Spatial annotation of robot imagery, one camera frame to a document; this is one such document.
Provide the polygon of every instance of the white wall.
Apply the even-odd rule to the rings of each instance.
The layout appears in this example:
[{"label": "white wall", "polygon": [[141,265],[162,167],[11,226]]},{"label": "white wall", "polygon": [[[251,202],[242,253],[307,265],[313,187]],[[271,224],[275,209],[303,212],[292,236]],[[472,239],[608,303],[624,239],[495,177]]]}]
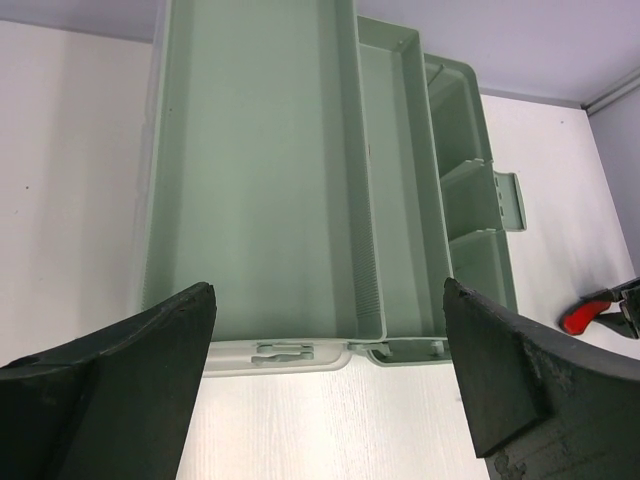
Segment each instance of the white wall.
[{"label": "white wall", "polygon": [[[151,41],[160,0],[0,0],[0,18]],[[636,0],[356,0],[484,88],[585,102],[640,66]]]},{"label": "white wall", "polygon": [[629,254],[640,272],[640,89],[590,121]]},{"label": "white wall", "polygon": [[150,52],[0,22],[0,364],[124,318]]}]

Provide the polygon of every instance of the storage compartment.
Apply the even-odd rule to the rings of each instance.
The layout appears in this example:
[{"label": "storage compartment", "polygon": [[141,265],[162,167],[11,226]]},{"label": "storage compartment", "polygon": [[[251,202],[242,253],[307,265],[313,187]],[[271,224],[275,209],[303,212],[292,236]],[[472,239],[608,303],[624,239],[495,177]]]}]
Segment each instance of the storage compartment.
[{"label": "storage compartment", "polygon": [[169,5],[143,307],[207,281],[214,342],[381,339],[352,2]]},{"label": "storage compartment", "polygon": [[433,55],[424,59],[453,276],[517,310],[505,233],[526,229],[517,177],[493,170],[473,70]]},{"label": "storage compartment", "polygon": [[468,65],[425,55],[440,175],[465,160],[491,161],[491,146],[478,82]]},{"label": "storage compartment", "polygon": [[[363,17],[358,31],[387,338],[444,336],[451,266],[420,38]],[[387,343],[392,362],[410,346]]]},{"label": "storage compartment", "polygon": [[449,243],[453,277],[491,300],[517,311],[507,234],[481,230]]}]

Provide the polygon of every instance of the tray compartment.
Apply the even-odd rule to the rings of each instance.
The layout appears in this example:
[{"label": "tray compartment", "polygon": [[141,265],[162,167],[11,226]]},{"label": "tray compartment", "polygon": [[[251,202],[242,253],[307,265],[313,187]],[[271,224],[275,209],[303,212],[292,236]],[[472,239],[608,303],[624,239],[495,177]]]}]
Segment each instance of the tray compartment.
[{"label": "tray compartment", "polygon": [[364,17],[358,32],[387,338],[444,336],[451,267],[420,38]]},{"label": "tray compartment", "polygon": [[214,341],[384,336],[349,0],[169,3],[141,304]]}]

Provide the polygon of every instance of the light green plastic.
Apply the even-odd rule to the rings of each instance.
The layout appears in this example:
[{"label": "light green plastic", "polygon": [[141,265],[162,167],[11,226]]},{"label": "light green plastic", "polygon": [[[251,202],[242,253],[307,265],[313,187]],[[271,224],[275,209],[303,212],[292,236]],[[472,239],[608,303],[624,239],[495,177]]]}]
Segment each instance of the light green plastic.
[{"label": "light green plastic", "polygon": [[526,229],[515,174],[497,173],[475,73],[425,55],[453,275],[517,311],[505,231]]},{"label": "light green plastic", "polygon": [[214,342],[383,338],[352,1],[171,5],[143,306],[207,281]]},{"label": "light green plastic", "polygon": [[143,308],[208,281],[212,340],[254,365],[339,341],[396,366],[450,361],[449,276],[516,308],[522,194],[468,66],[352,0],[170,6]]},{"label": "light green plastic", "polygon": [[[451,276],[420,37],[358,17],[374,234],[391,355],[434,360],[420,337],[444,337],[444,279]],[[444,351],[436,360],[446,359]]]},{"label": "light green plastic", "polygon": [[440,175],[466,160],[491,162],[489,134],[473,69],[435,55],[425,55],[424,62]]}]

